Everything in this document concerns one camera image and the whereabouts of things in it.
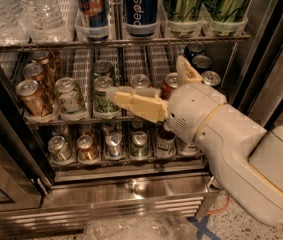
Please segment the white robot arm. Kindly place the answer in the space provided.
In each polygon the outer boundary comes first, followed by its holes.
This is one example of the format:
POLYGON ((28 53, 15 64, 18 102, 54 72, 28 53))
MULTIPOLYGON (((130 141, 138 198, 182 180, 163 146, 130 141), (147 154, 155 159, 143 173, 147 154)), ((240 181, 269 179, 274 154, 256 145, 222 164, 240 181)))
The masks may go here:
POLYGON ((178 87, 167 100, 158 89, 128 86, 111 87, 106 97, 195 144, 218 183, 254 219, 268 226, 283 223, 283 125, 268 131, 242 114, 184 57, 176 69, 178 87))

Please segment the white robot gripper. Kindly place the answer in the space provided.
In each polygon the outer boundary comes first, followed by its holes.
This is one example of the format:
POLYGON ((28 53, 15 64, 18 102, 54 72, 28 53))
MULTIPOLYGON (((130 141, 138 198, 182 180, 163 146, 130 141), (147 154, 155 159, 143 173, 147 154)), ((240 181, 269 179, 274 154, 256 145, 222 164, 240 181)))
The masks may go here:
POLYGON ((226 104, 227 99, 211 86, 199 83, 201 75, 184 56, 177 57, 176 70, 180 87, 171 93, 168 102, 160 98, 161 91, 156 88, 109 87, 106 97, 152 123, 167 118, 168 129, 185 143, 191 143, 199 126, 219 106, 226 104))

